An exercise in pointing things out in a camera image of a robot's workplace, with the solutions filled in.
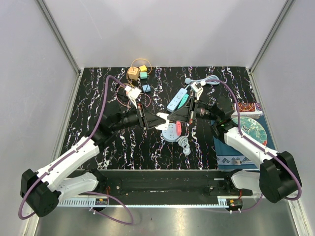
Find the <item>white cube charger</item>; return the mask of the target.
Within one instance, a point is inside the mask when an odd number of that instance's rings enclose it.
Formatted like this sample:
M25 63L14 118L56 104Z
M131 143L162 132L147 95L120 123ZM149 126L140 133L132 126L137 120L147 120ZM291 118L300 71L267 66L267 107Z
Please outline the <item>white cube charger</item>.
M159 112L159 113L157 113L157 116L164 119L164 120L167 120L168 114Z

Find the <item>pink plug adapter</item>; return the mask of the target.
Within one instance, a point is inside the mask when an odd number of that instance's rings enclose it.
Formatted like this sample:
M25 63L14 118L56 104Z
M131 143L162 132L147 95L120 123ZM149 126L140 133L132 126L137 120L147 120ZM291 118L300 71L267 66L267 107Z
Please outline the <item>pink plug adapter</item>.
M182 124L180 121L176 121L176 134L181 136L182 133Z

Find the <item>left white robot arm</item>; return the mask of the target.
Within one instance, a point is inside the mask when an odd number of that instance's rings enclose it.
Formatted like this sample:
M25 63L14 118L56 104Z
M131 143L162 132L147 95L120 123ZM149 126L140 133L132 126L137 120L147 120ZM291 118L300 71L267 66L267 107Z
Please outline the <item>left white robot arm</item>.
M97 195L102 194L106 190L106 182L96 171L73 179L68 179L68 176L84 162L106 149L113 142L117 131L136 125L144 130L162 130L169 124L167 113L153 114L140 103L127 112L101 115L100 118L88 136L81 138L58 159L36 172L27 169L22 173L22 202L18 211L20 219L25 219L22 215L24 204L28 204L33 210L31 216L44 217L67 197L89 191Z

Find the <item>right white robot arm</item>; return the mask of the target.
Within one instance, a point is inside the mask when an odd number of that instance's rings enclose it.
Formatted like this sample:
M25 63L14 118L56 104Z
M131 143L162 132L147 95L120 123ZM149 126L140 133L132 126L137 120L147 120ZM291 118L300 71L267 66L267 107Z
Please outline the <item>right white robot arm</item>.
M213 121L213 136L222 143L242 153L258 167L258 172L235 170L223 183L224 191L234 195L240 189L260 192L267 200L277 203L282 199L296 201L302 195L302 182L293 156L264 146L241 129L241 123L231 118L239 112L227 97L220 97L212 106L190 98L181 108L172 112L168 119L192 123L195 118Z

